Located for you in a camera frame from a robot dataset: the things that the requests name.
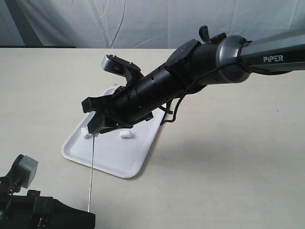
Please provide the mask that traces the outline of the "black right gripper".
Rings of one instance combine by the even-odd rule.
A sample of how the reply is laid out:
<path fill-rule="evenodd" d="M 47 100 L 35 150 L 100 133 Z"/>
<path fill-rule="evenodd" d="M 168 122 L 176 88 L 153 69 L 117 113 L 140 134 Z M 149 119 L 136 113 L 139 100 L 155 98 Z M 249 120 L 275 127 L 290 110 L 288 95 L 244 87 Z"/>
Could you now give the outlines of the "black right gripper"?
<path fill-rule="evenodd" d="M 153 105 L 154 87 L 145 85 L 120 86 L 112 94 L 87 97 L 81 103 L 85 114 L 96 112 L 87 124 L 90 134 L 131 129 L 139 122 L 149 121 L 154 118 Z"/>

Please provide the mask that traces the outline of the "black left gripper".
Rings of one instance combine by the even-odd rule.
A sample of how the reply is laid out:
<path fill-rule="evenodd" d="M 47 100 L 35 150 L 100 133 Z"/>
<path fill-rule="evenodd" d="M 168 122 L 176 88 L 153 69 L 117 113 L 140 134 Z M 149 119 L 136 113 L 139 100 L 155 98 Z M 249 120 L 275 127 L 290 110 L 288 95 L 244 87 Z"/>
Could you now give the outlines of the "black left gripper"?
<path fill-rule="evenodd" d="M 29 190 L 25 196 L 0 196 L 2 229 L 94 229 L 96 216 L 69 207 L 39 191 Z"/>

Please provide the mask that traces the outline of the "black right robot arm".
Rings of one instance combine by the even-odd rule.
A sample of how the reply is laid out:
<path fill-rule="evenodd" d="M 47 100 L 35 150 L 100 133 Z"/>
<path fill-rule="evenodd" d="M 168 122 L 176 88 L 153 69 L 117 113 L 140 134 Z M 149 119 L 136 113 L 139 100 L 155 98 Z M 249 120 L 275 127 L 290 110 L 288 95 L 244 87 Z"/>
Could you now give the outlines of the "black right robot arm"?
<path fill-rule="evenodd" d="M 305 68 L 305 31 L 297 29 L 250 41 L 240 35 L 209 36 L 199 29 L 200 40 L 192 39 L 177 48 L 165 63 L 147 75 L 134 63 L 107 54 L 102 68 L 124 77 L 126 85 L 110 95 L 82 101 L 84 113 L 94 112 L 88 122 L 90 134 L 132 128 L 153 118 L 160 109 L 176 120 L 173 100 L 181 103 L 189 94 L 212 84 L 241 83 L 250 74 L 280 75 Z"/>

